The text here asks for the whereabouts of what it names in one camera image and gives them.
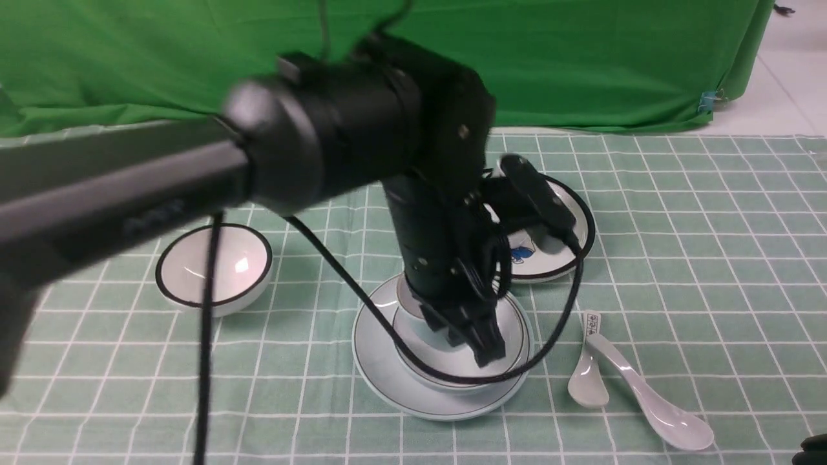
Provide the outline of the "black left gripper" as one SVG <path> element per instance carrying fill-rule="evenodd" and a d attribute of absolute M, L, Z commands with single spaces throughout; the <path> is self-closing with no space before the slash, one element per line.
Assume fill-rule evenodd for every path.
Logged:
<path fill-rule="evenodd" d="M 431 346 L 461 346 L 452 324 L 484 368 L 506 356 L 496 317 L 496 226 L 479 189 L 447 198 L 413 176 L 382 182 L 404 262 L 404 280 L 421 309 L 421 338 Z"/>

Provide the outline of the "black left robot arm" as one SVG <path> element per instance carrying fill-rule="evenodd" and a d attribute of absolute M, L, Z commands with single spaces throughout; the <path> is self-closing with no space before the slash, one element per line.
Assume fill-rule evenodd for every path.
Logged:
<path fill-rule="evenodd" d="M 490 265 L 472 195 L 493 119 L 472 68 L 375 32 L 340 63 L 281 56 L 216 116 L 3 149 L 2 392 L 51 283 L 241 203 L 289 217 L 376 181 L 432 329 L 496 361 L 493 311 L 463 282 Z"/>

